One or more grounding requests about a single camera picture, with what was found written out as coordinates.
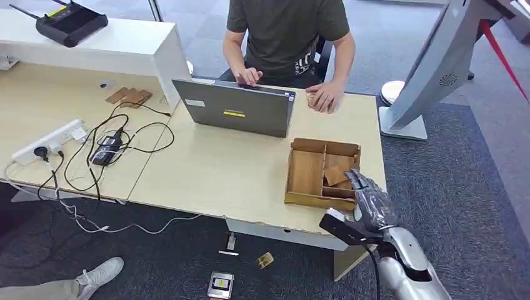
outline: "wooden box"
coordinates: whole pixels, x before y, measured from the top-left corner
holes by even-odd
[[[340,176],[340,172],[350,168],[359,169],[360,163],[360,145],[294,139],[289,153],[285,203],[343,211],[355,209],[355,191],[351,183],[348,180],[337,183],[341,179],[330,175]]]

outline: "speaker grille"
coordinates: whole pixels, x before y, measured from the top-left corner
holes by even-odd
[[[440,78],[438,84],[443,87],[452,86],[454,83],[458,81],[458,76],[456,76],[454,73],[447,74],[442,76]]]

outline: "man's arm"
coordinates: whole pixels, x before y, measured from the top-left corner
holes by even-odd
[[[333,41],[335,46],[335,73],[330,82],[306,89],[308,104],[316,111],[333,113],[348,81],[348,73],[355,55],[355,42],[349,30],[342,0],[322,0],[317,21],[318,33],[324,39]]]
[[[336,81],[343,87],[348,81],[348,74],[355,56],[355,40],[351,32],[333,42],[335,47],[335,72],[332,82]]]
[[[227,29],[222,40],[222,53],[236,80],[239,83],[253,86],[263,76],[263,72],[257,71],[253,67],[249,69],[245,67],[243,52],[241,51],[244,37],[245,32],[234,32]]]
[[[247,29],[248,22],[243,0],[230,0],[226,32],[222,40],[222,53],[236,81],[255,86],[263,73],[253,67],[249,69],[245,67],[241,43],[243,43]]]
[[[344,94],[348,74],[355,56],[355,41],[351,32],[333,41],[335,47],[335,72],[330,82],[324,82],[306,89],[309,107],[316,111],[333,113]]]

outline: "white sneaker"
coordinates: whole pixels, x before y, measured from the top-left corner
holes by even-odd
[[[80,285],[77,300],[88,300],[100,286],[113,280],[122,268],[123,259],[113,257],[90,272],[83,270],[83,274],[76,278]]]

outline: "white kiosk stand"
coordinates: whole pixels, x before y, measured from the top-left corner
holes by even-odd
[[[381,134],[427,139],[422,115],[468,79],[480,20],[510,17],[508,5],[509,0],[450,0],[442,8],[404,86],[387,86],[399,96],[391,107],[379,108]]]

